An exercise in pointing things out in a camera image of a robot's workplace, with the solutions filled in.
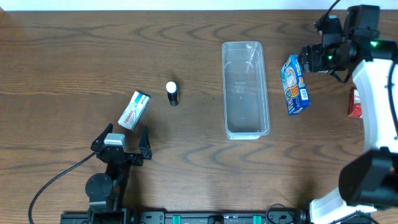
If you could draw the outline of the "white green Panadol box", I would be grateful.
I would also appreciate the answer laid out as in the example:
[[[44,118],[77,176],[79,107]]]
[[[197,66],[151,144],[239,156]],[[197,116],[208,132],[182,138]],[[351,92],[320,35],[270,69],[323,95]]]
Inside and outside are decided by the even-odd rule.
[[[126,109],[119,118],[118,124],[126,129],[133,130],[149,100],[149,95],[135,91]]]

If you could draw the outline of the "dark bottle white cap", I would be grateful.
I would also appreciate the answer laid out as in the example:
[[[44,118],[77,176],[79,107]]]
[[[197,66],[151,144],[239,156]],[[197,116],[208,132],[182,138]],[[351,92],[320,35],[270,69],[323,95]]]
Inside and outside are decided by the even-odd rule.
[[[171,106],[177,106],[179,104],[179,92],[178,86],[175,82],[170,81],[166,84],[167,97]]]

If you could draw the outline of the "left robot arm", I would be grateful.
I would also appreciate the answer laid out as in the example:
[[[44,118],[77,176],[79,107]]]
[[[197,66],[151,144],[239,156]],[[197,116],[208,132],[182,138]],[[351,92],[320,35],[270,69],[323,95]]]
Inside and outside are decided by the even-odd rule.
[[[92,175],[85,185],[89,197],[88,223],[137,223],[134,212],[123,207],[124,193],[132,166],[142,166],[152,159],[148,128],[144,128],[139,141],[139,153],[126,152],[124,134],[113,133],[110,123],[92,142],[91,150],[107,164],[104,173]]]

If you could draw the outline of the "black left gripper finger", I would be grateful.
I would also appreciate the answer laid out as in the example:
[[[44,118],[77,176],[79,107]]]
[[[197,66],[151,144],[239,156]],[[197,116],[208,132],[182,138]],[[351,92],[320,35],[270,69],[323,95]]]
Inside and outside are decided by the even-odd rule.
[[[152,149],[150,147],[147,126],[142,130],[142,135],[141,135],[141,138],[139,141],[139,150],[141,152],[143,159],[145,159],[145,160],[152,159]]]
[[[113,132],[113,124],[109,123],[104,131],[92,142],[92,147],[100,147],[104,144],[104,140],[109,133]]]

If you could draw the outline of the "red Panadol box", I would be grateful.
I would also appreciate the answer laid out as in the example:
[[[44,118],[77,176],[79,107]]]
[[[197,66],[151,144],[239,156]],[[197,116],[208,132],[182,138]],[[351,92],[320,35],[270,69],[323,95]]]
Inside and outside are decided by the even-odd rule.
[[[359,119],[363,118],[361,100],[359,97],[359,92],[356,88],[352,88],[350,91],[348,116]]]

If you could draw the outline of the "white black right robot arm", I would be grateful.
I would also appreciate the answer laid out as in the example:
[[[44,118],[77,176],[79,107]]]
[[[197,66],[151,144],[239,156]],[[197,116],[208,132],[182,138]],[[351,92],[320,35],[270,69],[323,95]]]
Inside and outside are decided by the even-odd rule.
[[[347,73],[359,93],[364,152],[345,166],[335,190],[312,200],[301,223],[372,223],[372,212],[397,206],[397,43],[379,36],[378,6],[358,5],[346,19],[325,13],[322,42],[302,49],[304,72]]]

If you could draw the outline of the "blue Kool Fever box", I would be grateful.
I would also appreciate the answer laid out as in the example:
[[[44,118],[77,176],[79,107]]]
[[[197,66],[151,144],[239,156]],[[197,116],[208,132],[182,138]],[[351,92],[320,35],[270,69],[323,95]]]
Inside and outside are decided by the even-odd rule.
[[[298,55],[289,55],[280,70],[280,76],[288,114],[298,115],[311,104]]]

